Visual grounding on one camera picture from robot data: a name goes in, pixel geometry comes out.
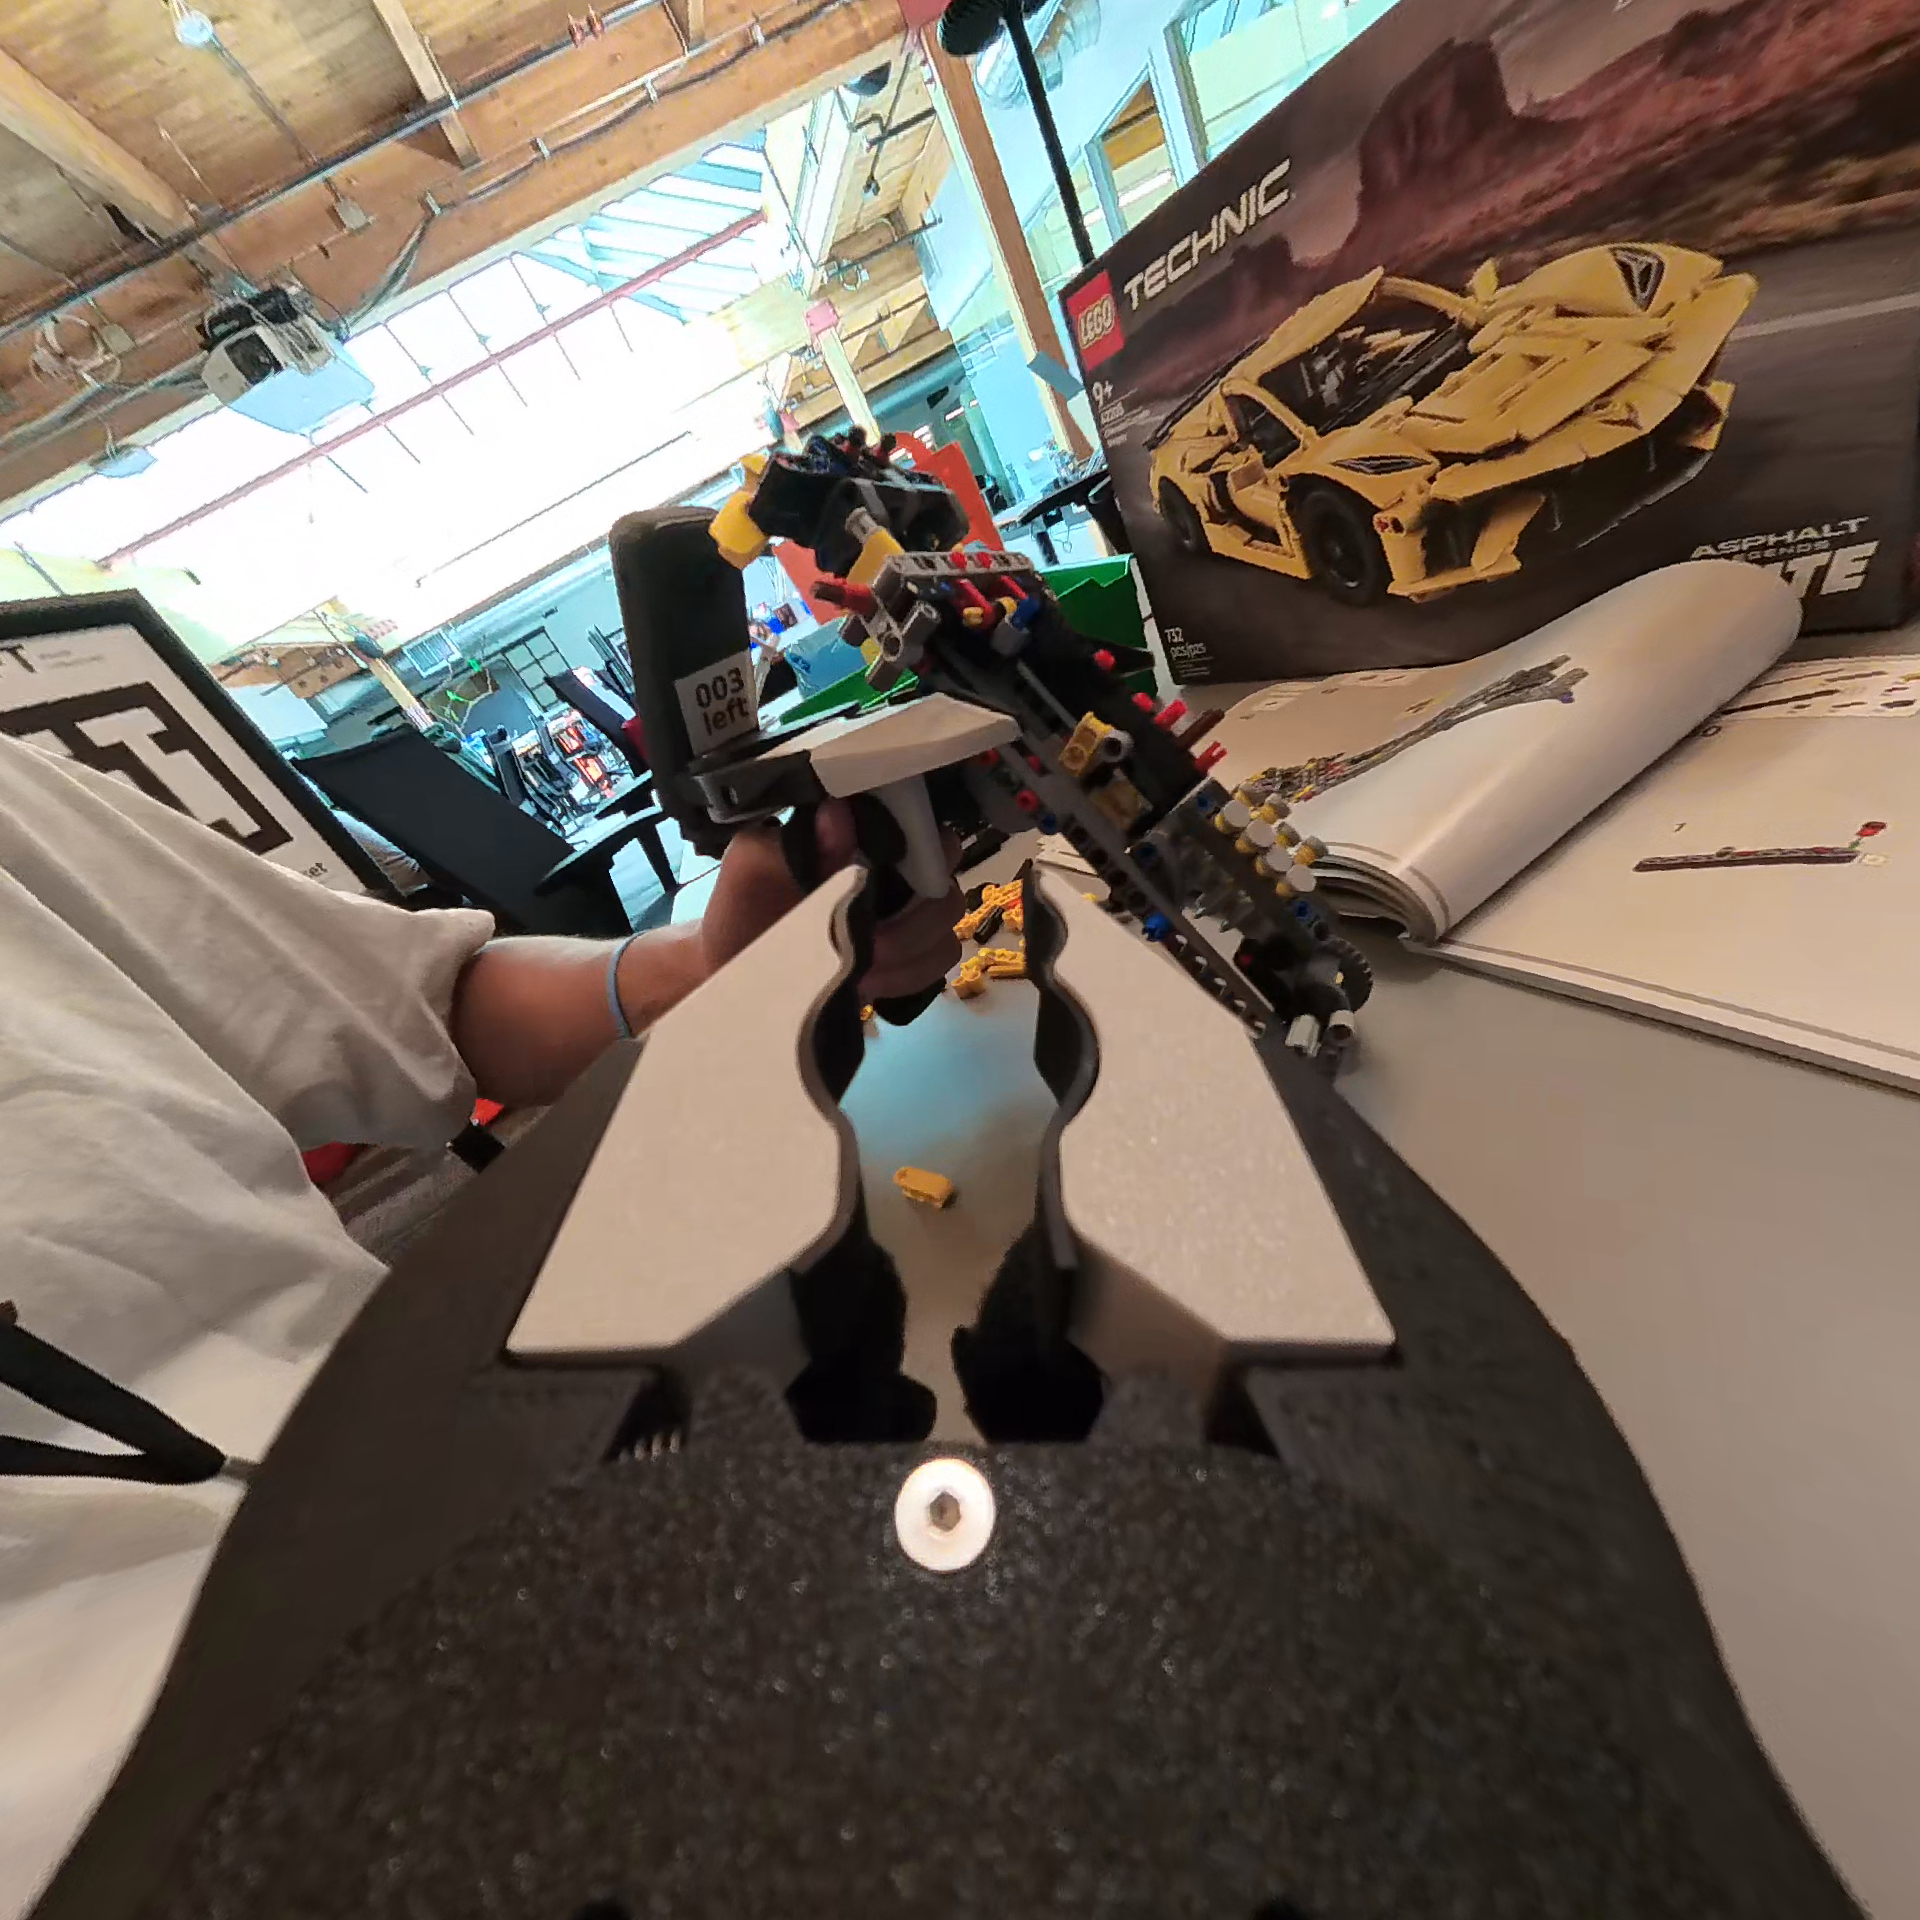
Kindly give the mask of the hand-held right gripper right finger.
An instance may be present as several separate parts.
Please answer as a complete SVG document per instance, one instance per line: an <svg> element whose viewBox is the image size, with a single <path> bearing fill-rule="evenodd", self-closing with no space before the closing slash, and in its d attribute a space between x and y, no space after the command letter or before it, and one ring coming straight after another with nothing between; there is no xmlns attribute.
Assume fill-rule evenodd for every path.
<svg viewBox="0 0 1920 1920"><path fill-rule="evenodd" d="M1254 1036L1058 867L1028 867L1037 1224L1064 1335L1211 1397L1245 1364L1382 1361L1390 1320Z"/></svg>

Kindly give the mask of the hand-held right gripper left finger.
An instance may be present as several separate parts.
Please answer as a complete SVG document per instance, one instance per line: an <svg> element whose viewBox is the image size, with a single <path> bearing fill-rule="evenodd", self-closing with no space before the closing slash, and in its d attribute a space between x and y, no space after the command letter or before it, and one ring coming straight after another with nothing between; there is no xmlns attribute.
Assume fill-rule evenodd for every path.
<svg viewBox="0 0 1920 1920"><path fill-rule="evenodd" d="M859 1153L815 1041L855 984L864 883L829 874L649 1030L505 1355L807 1368L792 1276L855 1212Z"/></svg>

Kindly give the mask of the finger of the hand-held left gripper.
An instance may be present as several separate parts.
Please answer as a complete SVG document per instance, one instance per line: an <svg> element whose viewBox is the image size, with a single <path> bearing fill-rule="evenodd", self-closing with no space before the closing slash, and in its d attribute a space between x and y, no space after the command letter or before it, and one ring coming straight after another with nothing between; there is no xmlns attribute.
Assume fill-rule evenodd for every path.
<svg viewBox="0 0 1920 1920"><path fill-rule="evenodd" d="M1020 738L1020 721L999 710L923 693L912 701L831 719L807 732L807 765L825 796L853 799L999 751Z"/></svg>

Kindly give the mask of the lego car chassis model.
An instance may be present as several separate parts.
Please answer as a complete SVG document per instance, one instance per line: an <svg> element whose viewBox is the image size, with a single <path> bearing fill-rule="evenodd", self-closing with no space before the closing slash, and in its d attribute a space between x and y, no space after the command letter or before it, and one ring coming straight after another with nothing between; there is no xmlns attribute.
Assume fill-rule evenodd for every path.
<svg viewBox="0 0 1920 1920"><path fill-rule="evenodd" d="M723 506L763 532L776 506L952 506L933 478L897 467L863 430L802 450L752 455ZM1371 995L1362 952L1311 901L1320 846L1283 799L1219 779L1222 747L1187 747L1182 710L1123 686L1116 656L1072 631L1034 560L1014 551L904 551L874 535L846 580L870 686L948 693L999 710L1014 743L930 773L940 829L1061 836L1105 885L1108 910L1204 985L1254 1036L1333 1070Z"/></svg>

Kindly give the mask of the pile of loose lego pieces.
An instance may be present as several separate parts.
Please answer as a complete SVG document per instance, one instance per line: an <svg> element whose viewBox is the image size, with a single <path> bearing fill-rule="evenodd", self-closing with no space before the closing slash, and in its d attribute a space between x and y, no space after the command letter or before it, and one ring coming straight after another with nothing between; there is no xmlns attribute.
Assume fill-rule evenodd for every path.
<svg viewBox="0 0 1920 1920"><path fill-rule="evenodd" d="M962 952L948 973L948 995L977 998L991 984L1028 976L1023 896L1023 879L1005 879L986 883L967 899L967 910L952 925Z"/></svg>

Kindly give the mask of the lego instruction booklet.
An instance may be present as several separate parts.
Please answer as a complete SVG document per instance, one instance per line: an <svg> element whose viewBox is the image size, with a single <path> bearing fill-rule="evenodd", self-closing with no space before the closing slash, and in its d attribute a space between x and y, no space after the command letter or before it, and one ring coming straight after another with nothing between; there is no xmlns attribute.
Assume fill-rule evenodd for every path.
<svg viewBox="0 0 1920 1920"><path fill-rule="evenodd" d="M1917 1090L1917 624L1682 560L1482 658L1274 682L1216 778L1441 963Z"/></svg>

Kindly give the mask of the lego set box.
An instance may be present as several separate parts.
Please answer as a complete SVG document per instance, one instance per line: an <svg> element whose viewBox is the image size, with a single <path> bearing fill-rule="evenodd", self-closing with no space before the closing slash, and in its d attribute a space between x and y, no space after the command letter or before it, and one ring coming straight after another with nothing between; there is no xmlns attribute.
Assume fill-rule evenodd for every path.
<svg viewBox="0 0 1920 1920"><path fill-rule="evenodd" d="M1194 2L1204 165L1064 286L1176 682L1671 560L1917 616L1917 2Z"/></svg>

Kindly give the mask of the person's left hand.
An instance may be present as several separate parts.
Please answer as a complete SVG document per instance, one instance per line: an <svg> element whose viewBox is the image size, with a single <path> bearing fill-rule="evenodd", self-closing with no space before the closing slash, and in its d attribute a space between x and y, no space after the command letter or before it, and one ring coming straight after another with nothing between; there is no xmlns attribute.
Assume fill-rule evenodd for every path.
<svg viewBox="0 0 1920 1920"><path fill-rule="evenodd" d="M812 836L815 879L825 879L853 861L855 840L846 804L822 804L812 813ZM788 917L807 890L809 885L802 885L791 867L779 827L768 824L738 831L718 861L718 879L698 921L698 981L710 981L738 952L744 952L757 937L763 937L763 932ZM891 917L883 917L873 934L863 998L883 1010L891 1001L936 995L962 950L952 932L960 913L962 899L956 885L949 885L942 901L914 899Z"/></svg>

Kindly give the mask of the green plastic bin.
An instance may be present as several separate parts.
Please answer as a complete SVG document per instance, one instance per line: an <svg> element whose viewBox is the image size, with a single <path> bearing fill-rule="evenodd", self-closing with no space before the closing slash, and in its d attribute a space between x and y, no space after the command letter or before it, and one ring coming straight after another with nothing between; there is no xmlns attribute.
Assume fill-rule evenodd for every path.
<svg viewBox="0 0 1920 1920"><path fill-rule="evenodd" d="M1132 693L1155 693L1160 669L1148 650L1148 604L1144 596L1139 570L1129 558L1075 560L1043 569L1045 589L1061 604L1072 631L1116 656L1123 686ZM877 704L870 686L870 658L859 639L846 638L849 608L809 596L818 610L815 626L788 638L779 658L792 667L796 694L776 719L812 721L846 710Z"/></svg>

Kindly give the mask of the red tote bag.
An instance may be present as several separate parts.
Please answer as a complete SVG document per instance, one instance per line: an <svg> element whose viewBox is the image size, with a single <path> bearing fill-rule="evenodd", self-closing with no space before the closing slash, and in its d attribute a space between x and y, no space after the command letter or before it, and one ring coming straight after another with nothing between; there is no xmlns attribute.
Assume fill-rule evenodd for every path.
<svg viewBox="0 0 1920 1920"><path fill-rule="evenodd" d="M967 530L956 538L960 548L1001 548L1001 532L989 511L991 504L981 491L967 447L926 444L920 433L912 433L893 447L893 464L940 479L956 496L967 519ZM825 624L837 616L837 608L815 593L822 569L796 543L773 543L772 558L782 569L792 596L809 610L812 619Z"/></svg>

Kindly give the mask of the black office chair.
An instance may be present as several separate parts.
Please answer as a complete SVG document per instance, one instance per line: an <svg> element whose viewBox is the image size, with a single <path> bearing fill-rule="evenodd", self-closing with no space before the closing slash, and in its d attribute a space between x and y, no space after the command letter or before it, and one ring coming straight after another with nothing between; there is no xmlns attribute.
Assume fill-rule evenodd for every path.
<svg viewBox="0 0 1920 1920"><path fill-rule="evenodd" d="M509 934L590 939L628 934L634 921L609 879L624 846L644 850L664 896L678 890L657 806L624 813L575 846L421 732L301 753L294 772L412 854L443 890L493 910Z"/></svg>

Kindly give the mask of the ceiling projector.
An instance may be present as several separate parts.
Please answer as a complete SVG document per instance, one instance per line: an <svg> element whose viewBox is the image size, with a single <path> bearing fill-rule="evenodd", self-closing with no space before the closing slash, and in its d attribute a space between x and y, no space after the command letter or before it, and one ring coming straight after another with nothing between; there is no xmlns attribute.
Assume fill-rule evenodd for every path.
<svg viewBox="0 0 1920 1920"><path fill-rule="evenodd" d="M221 409L298 437L373 403L363 371L292 286L232 298L199 321L199 378Z"/></svg>

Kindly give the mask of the black and white sign board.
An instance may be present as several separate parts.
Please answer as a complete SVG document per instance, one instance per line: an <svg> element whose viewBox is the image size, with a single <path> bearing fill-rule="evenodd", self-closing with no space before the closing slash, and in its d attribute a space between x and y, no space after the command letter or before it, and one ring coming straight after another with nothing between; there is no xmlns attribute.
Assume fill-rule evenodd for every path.
<svg viewBox="0 0 1920 1920"><path fill-rule="evenodd" d="M3 604L3 732L332 890L403 899L136 590Z"/></svg>

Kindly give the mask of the person's white shirt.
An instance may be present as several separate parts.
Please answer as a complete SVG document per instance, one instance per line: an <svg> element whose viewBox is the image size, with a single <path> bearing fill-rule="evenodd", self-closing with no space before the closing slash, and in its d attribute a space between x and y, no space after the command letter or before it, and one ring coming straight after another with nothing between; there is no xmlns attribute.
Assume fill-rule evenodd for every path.
<svg viewBox="0 0 1920 1920"><path fill-rule="evenodd" d="M440 1153L483 910L332 890L3 740L3 1301L23 1330L261 1458L381 1284L304 1148Z"/></svg>

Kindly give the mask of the black pole lamp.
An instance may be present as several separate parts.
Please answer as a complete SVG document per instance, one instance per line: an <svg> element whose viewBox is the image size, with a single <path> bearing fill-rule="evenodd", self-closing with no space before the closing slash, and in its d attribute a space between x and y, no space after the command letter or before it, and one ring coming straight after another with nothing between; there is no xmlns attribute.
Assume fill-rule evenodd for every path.
<svg viewBox="0 0 1920 1920"><path fill-rule="evenodd" d="M1072 163L1061 142L1061 130L1053 123L1050 104L1045 99L1045 77L1037 62L1037 46L1028 29L1028 18L1045 14L1047 2L948 2L940 14L940 49L952 59L972 59L986 52L996 40L1005 40L1014 52L1014 70L1023 75L1028 95L1028 114L1037 126L1043 151L1061 197L1061 211L1068 223L1068 234L1075 243L1081 267L1090 267L1094 247L1090 233L1084 223L1084 206L1075 190Z"/></svg>

